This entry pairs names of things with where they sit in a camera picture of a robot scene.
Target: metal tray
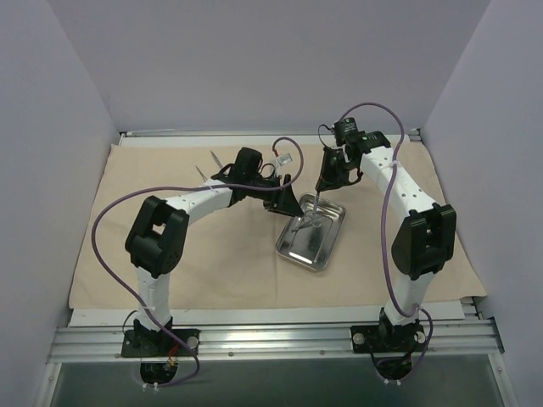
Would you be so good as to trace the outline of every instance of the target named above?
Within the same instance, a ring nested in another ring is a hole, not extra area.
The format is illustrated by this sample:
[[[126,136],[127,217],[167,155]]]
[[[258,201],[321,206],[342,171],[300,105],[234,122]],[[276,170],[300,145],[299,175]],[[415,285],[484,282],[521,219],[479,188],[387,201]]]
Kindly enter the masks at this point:
[[[315,225],[296,231],[306,224],[308,217],[311,216],[314,200],[315,195],[311,193],[301,196],[299,206],[305,216],[290,219],[277,240],[276,250],[285,259],[313,271],[319,271],[328,263],[346,210],[337,203],[320,198],[316,208]]]

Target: gray wall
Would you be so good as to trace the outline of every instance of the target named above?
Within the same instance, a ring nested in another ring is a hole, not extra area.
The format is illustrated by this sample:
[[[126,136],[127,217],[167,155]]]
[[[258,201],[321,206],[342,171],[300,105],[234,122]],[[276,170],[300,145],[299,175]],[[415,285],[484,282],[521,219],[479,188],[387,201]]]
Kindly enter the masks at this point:
[[[45,0],[0,3],[0,404],[30,405],[115,127]]]
[[[543,2],[493,0],[423,129],[522,405],[541,405]]]
[[[49,2],[120,130],[232,130],[420,127],[489,1]]]

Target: silver tray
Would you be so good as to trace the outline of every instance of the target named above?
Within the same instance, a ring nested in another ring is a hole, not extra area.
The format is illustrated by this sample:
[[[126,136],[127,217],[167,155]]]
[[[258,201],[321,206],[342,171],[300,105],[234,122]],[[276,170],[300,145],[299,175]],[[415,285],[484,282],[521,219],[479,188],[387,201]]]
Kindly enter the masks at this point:
[[[315,195],[311,193],[300,197],[299,206],[305,216],[290,219],[275,247],[277,253],[285,259],[313,271],[319,271],[326,267],[332,254],[346,210],[337,203],[320,198],[316,208],[315,225],[308,226],[314,200]]]

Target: screw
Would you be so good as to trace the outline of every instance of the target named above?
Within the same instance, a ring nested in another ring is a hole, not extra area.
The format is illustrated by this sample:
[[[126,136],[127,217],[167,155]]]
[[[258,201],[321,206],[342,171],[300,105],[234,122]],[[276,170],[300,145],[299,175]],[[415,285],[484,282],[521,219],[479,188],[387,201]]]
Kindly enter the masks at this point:
[[[358,332],[355,335],[353,335],[353,343],[355,345],[362,345],[365,341],[366,339],[364,338],[364,335],[362,335],[361,333]]]
[[[196,349],[198,343],[199,342],[197,337],[188,337],[187,339],[187,345],[190,349]]]
[[[424,335],[424,332],[417,332],[415,334],[415,342],[424,343],[424,341],[426,341],[426,335]]]

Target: beige tablecloth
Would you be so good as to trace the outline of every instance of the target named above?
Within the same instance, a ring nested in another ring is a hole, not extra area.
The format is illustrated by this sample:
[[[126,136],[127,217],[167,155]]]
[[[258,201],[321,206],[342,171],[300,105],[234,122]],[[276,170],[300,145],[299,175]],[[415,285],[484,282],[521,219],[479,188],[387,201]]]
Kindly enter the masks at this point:
[[[322,161],[322,148],[302,146],[305,168],[294,193],[314,192]],[[233,162],[238,148],[213,148],[224,164]],[[257,147],[272,157],[268,147]],[[283,167],[294,174],[299,163],[288,143],[280,152],[296,160]],[[422,144],[406,143],[400,161],[417,183],[443,203],[432,160]],[[91,218],[70,293],[71,308],[129,309],[136,301],[94,258],[90,226],[98,212],[129,192],[159,185],[197,186],[202,183],[197,164],[210,176],[217,172],[208,148],[123,148],[113,146],[92,207]],[[165,198],[172,192],[158,192]],[[171,273],[173,309],[264,309],[384,304],[388,299],[379,247],[382,193],[363,177],[353,187],[325,192],[324,198],[342,204],[347,215],[327,268],[310,272],[276,254],[275,242],[288,218],[266,212],[251,198],[223,209],[192,225],[180,264]],[[126,235],[144,197],[112,209],[98,229],[98,246],[105,260],[125,281],[137,288],[137,278],[124,249]],[[390,210],[389,244],[399,221]],[[452,300],[486,295],[462,245],[435,277],[427,300]]]

